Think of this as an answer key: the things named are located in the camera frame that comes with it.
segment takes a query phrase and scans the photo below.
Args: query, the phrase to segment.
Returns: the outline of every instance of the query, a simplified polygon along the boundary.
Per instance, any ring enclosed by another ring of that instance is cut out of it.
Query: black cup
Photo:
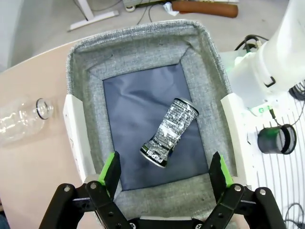
[[[262,129],[257,144],[264,154],[291,154],[296,146],[296,132],[290,124]]]

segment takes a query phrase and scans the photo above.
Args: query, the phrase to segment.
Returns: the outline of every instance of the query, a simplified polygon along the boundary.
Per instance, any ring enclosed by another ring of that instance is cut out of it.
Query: black and white can
[[[175,98],[157,133],[141,147],[141,154],[157,166],[164,168],[181,135],[198,115],[199,112],[192,102]]]

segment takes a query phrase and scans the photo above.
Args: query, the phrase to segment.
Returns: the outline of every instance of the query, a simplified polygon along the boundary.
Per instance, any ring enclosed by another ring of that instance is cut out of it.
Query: brown cylindrical object
[[[237,5],[216,2],[200,1],[173,1],[173,11],[188,13],[205,13],[228,18],[236,18],[238,15]]]

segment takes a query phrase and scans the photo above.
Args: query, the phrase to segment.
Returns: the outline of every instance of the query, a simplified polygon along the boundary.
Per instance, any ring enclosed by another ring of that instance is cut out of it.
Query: bottle mouth
[[[40,98],[36,101],[36,111],[39,118],[46,120],[52,116],[54,107],[48,100]]]

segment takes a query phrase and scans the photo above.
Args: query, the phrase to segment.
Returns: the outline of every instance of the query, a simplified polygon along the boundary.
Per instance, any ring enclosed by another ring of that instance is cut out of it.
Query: dark blue fabric lining
[[[193,121],[160,168],[140,154],[176,97],[191,100],[181,64],[103,81],[114,149],[121,156],[123,190],[152,187],[208,172],[198,124]]]

